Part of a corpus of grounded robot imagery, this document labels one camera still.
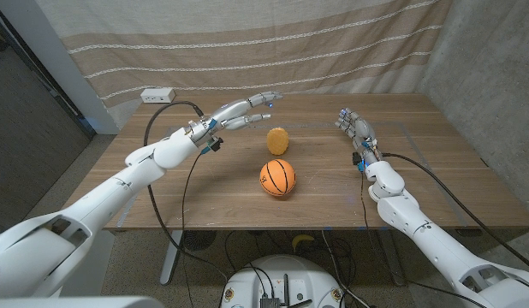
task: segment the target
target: power strip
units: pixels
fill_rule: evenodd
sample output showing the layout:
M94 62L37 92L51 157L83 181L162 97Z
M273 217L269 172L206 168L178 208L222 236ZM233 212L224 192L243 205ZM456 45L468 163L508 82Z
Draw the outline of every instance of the power strip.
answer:
M171 103L174 97L173 88L145 89L141 93L143 103Z

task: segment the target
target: table leg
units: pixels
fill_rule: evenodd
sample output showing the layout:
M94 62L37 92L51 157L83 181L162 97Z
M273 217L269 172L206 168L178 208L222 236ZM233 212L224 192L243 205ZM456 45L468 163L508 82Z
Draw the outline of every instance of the table leg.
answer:
M398 276L390 273L392 282L398 287L405 286L405 279L403 278L403 271L401 270L400 259L398 258L398 253L395 249L394 240L392 239L392 233L390 230L379 230L377 231L377 235L380 239L381 246L383 247L386 264L391 271L400 274L400 276Z
M171 232L171 237L176 243L181 244L182 231L174 230ZM163 261L162 274L160 275L160 284L163 286L169 285L171 278L173 278L173 272L177 265L177 259L179 258L179 252L173 244L169 243L168 251L165 254L165 260Z

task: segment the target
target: yellow object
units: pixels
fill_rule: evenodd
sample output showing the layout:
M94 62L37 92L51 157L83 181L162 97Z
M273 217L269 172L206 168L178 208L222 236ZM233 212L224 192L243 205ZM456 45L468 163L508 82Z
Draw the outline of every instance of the yellow object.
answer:
M266 135L266 145L274 155L282 155L288 149L288 144L288 132L281 127L272 128Z
M302 240L314 240L314 238L307 234L299 234L293 238L293 241L291 242L291 246L293 247L293 253L295 253L295 250L297 249L297 245Z

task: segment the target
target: beige curtain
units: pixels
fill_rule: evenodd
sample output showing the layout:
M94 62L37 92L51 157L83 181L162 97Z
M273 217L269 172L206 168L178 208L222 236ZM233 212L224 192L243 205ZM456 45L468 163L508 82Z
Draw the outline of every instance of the beige curtain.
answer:
M37 0L111 108L178 95L413 92L450 0Z

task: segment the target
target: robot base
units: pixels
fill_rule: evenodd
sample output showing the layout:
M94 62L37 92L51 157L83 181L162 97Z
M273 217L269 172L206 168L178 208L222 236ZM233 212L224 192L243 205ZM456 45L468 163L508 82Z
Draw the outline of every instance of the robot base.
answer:
M263 281L263 290L255 270L248 264L246 268L230 278L223 292L221 307L280 307L280 305L297 305L309 299L312 303L308 302L300 307L336 308L339 306L342 290L338 283L332 275L313 262L296 256L272 255L253 261L252 265L268 274L276 299L272 298L270 282L265 273L257 269Z

